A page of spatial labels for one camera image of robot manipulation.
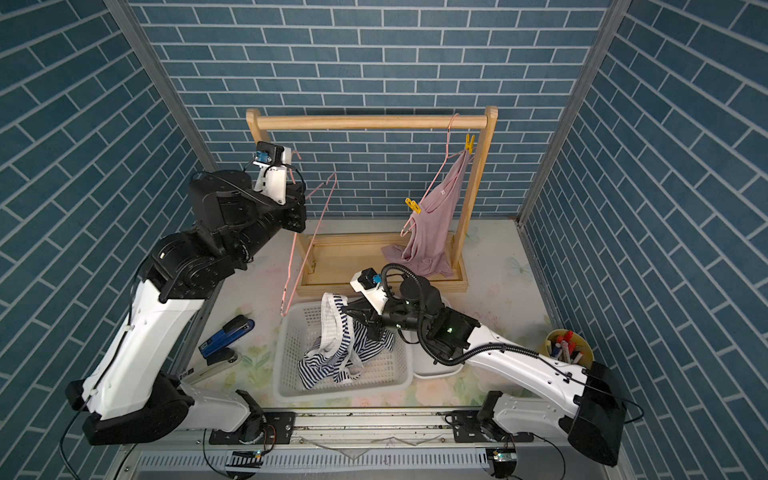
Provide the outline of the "blue white striped tank top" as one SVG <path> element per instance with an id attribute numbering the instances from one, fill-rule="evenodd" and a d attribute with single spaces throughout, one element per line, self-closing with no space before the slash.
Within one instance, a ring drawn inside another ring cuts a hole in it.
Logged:
<path id="1" fill-rule="evenodd" d="M 344 307 L 348 298 L 325 293 L 321 300 L 321 334 L 298 362 L 301 385 L 305 390 L 331 379 L 335 384 L 351 384 L 357 380 L 367 362 L 384 351 L 393 351 L 396 343 L 392 333 L 384 334 L 381 343 L 356 344 L 354 318 Z"/>

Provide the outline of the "pink wire hanger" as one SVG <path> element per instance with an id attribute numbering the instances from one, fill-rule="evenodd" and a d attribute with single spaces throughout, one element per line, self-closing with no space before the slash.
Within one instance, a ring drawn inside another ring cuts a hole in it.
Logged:
<path id="1" fill-rule="evenodd" d="M 316 261 L 313 260 L 312 258 L 312 255 L 313 255 L 312 249 L 314 247 L 315 240 L 319 233 L 319 229 L 320 229 L 320 226 L 322 225 L 325 214 L 328 211 L 330 200 L 337 187 L 338 187 L 338 176 L 335 172 L 333 172 L 324 181 L 322 181 L 317 187 L 312 189 L 309 193 L 305 194 L 305 198 L 310 199 L 314 194 L 316 194 L 321 189 L 329 188 L 329 191 L 326 194 L 326 200 L 323 206 L 323 210 L 320 214 L 319 219 L 317 220 L 315 230 L 312 236 L 308 237 L 305 234 L 299 234 L 299 233 L 293 234 L 291 249 L 288 256 L 286 279 L 285 279 L 285 283 L 281 293 L 281 303 L 280 303 L 279 311 L 280 311 L 280 316 L 282 318 L 284 318 L 287 315 L 288 311 L 290 310 L 293 304 L 303 273 L 307 268 L 310 268 L 311 270 L 313 270 L 316 266 Z M 297 272 L 294 272 L 294 258 L 295 258 L 295 254 L 297 253 L 298 246 L 301 246 L 303 248 L 303 256 L 302 256 L 301 266 L 298 268 Z"/>

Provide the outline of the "pink tank top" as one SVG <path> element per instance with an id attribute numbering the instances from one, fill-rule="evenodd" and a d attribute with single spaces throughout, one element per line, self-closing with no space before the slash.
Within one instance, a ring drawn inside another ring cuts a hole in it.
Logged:
<path id="1" fill-rule="evenodd" d="M 432 188 L 420 203 L 421 212 L 411 214 L 408 243 L 382 248 L 388 262 L 404 265 L 424 277 L 454 275 L 446 254 L 446 241 L 471 159 L 472 155 L 467 150 L 462 151 L 443 181 Z"/>

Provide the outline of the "pink hanger with pink top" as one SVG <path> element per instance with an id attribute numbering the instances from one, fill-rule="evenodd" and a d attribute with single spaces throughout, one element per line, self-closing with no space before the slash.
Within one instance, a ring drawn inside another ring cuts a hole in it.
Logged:
<path id="1" fill-rule="evenodd" d="M 445 168 L 445 166 L 446 166 L 446 164 L 447 164 L 448 160 L 449 160 L 449 159 L 451 159 L 451 158 L 454 158 L 454 157 L 457 157 L 457 156 L 459 156 L 459 153 L 455 153 L 455 154 L 451 154 L 451 153 L 450 153 L 450 142 L 451 142 L 450 138 L 451 138 L 451 129 L 452 129 L 452 126 L 453 126 L 454 122 L 455 122 L 455 121 L 456 121 L 456 120 L 457 120 L 459 117 L 460 117 L 460 114 L 459 114 L 459 113 L 454 113 L 454 114 L 451 116 L 451 119 L 450 119 L 450 121 L 449 121 L 449 123 L 448 123 L 448 126 L 447 126 L 447 128 L 446 128 L 446 142 L 445 142 L 445 156 L 444 156 L 444 160 L 443 160 L 442 164 L 440 165 L 440 167 L 438 168 L 438 171 L 437 171 L 437 173 L 435 174 L 435 176 L 433 177 L 433 179 L 432 179 L 432 180 L 431 180 L 431 182 L 429 183 L 428 187 L 426 188 L 426 190 L 425 190 L 425 192 L 424 192 L 424 194 L 423 194 L 422 198 L 421 198 L 419 201 L 417 201 L 417 202 L 420 204 L 420 206 L 421 206 L 421 203 L 422 203 L 422 202 L 423 202 L 423 201 L 426 199 L 427 195 L 428 195 L 428 194 L 430 193 L 430 191 L 432 190 L 432 188 L 433 188 L 433 186 L 435 185 L 435 183 L 436 183 L 436 181 L 438 180 L 438 178 L 440 177 L 440 174 L 442 173 L 443 169 Z"/>

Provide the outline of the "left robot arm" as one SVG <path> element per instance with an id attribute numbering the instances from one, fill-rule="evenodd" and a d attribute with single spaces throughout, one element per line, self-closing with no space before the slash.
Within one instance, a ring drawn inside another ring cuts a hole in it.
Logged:
<path id="1" fill-rule="evenodd" d="M 306 226 L 306 184 L 283 181 L 277 202 L 242 170 L 203 172 L 188 187 L 195 225 L 158 241 L 137 269 L 128 313 L 93 373 L 71 382 L 72 409 L 87 412 L 92 446 L 142 444 L 176 430 L 218 430 L 239 443 L 260 439 L 264 414 L 243 390 L 224 394 L 162 371 L 185 326 L 213 291 L 280 230 Z"/>

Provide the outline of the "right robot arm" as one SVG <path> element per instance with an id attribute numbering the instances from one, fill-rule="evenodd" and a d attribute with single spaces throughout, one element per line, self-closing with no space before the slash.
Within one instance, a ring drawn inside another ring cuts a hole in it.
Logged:
<path id="1" fill-rule="evenodd" d="M 515 344 L 446 306 L 437 288 L 400 264 L 359 271 L 350 284 L 360 297 L 346 311 L 371 337 L 398 332 L 435 364 L 479 367 L 548 402 L 549 412 L 534 419 L 513 413 L 502 393 L 488 393 L 479 421 L 496 440 L 505 433 L 551 431 L 590 460 L 617 465 L 630 401 L 609 367 L 584 367 Z"/>

